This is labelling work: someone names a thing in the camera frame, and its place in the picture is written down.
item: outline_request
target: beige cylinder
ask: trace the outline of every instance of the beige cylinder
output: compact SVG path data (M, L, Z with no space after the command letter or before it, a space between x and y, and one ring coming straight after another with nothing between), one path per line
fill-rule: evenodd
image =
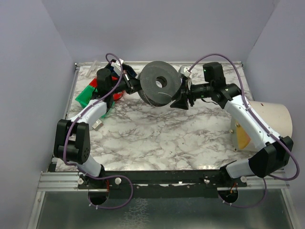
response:
M249 101L252 108L261 118L281 136L291 137L292 120L288 109L282 104L271 104L265 102ZM232 142L236 150L257 151L243 127L238 120L231 119Z

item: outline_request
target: gray wall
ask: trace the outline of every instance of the gray wall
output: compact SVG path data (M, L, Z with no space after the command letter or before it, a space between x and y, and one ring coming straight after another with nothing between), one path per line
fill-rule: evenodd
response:
M42 0L76 62L245 60L278 0Z
M305 1L281 0L245 63L254 98L284 104L293 121L293 153L300 177L290 182L299 219L305 228ZM286 171L295 174L290 160Z
M26 228L74 65L40 0L0 3L0 227Z

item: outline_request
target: gray disc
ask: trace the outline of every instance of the gray disc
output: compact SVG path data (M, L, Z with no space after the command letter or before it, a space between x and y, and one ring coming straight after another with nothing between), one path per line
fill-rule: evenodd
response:
M147 64L139 74L139 79L142 87L140 97L155 106L169 104L181 86L178 72L169 63L162 61Z

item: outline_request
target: white marble surface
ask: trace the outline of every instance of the white marble surface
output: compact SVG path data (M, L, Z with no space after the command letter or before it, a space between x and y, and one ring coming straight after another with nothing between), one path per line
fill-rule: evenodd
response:
M145 64L132 65L139 73ZM236 64L242 76L246 96L251 99L241 64ZM90 66L80 68L69 117L81 106L75 97L96 76L100 67L86 77ZM223 64L227 83L238 84L230 64ZM194 83L204 83L202 64L194 70ZM201 100L188 111L169 105L151 107L137 93L124 94L103 126L90 131L91 155L106 170L175 170L219 168L231 161L248 158L250 152L234 152L230 138L230 115L214 104ZM56 171L76 171L58 160Z

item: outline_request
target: table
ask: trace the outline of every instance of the table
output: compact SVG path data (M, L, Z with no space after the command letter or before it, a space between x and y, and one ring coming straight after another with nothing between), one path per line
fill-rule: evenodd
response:
M130 63L140 73L147 63ZM189 63L174 64L175 69ZM227 83L239 85L229 63L223 63ZM68 117L81 111L75 98L96 76L101 64L91 71L81 66ZM252 99L242 64L236 63L244 84L245 94ZM204 83L202 64L193 69L193 83ZM195 102L188 111L152 107L137 93L124 94L114 108L102 119L103 126L90 131L91 155L106 170L183 170L217 169L234 160L251 157L253 152L235 152L230 137L230 115L219 106ZM56 171L76 171L60 159Z

